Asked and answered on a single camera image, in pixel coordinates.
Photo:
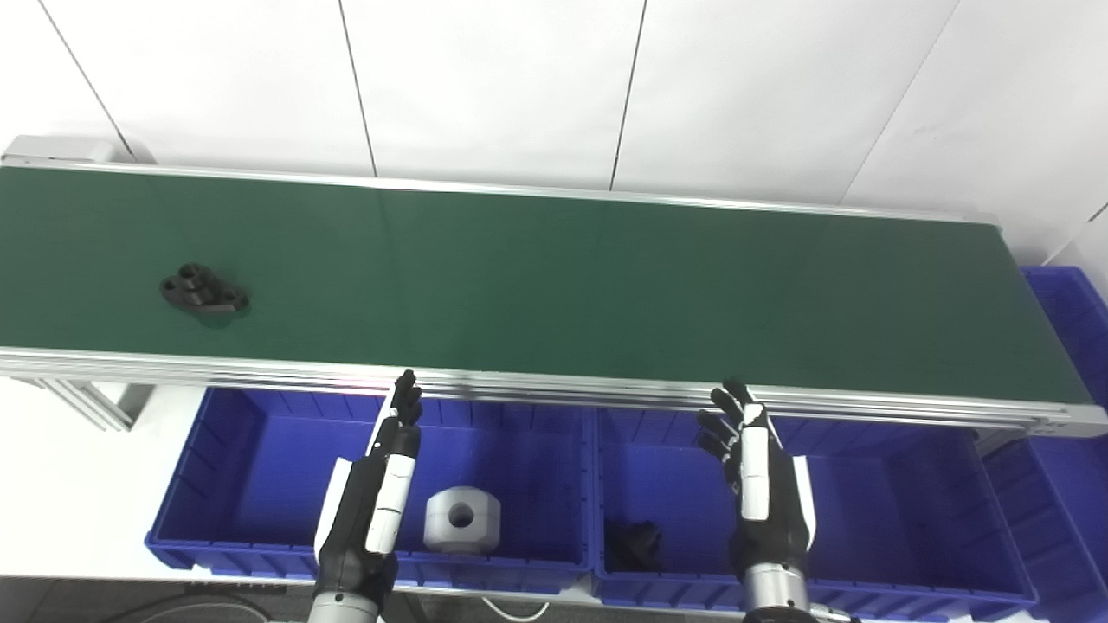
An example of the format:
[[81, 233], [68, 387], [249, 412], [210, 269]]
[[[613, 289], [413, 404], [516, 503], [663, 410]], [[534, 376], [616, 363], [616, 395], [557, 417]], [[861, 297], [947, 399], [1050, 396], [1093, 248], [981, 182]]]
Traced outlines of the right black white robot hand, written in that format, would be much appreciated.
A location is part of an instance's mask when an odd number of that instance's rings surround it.
[[715, 410], [696, 415], [697, 445], [724, 468], [735, 496], [736, 528], [729, 560], [736, 578], [757, 565], [779, 565], [806, 575], [814, 528], [806, 512], [810, 492], [796, 472], [770, 413], [747, 385], [724, 379], [710, 391]]

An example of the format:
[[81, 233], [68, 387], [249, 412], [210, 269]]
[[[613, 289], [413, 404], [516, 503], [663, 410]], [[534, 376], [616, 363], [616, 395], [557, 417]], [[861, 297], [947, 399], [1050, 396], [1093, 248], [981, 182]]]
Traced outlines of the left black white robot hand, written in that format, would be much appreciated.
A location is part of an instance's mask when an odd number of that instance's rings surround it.
[[384, 396], [365, 456], [337, 459], [315, 537], [310, 622], [376, 622], [398, 573], [394, 547], [416, 459], [421, 388], [407, 369]]

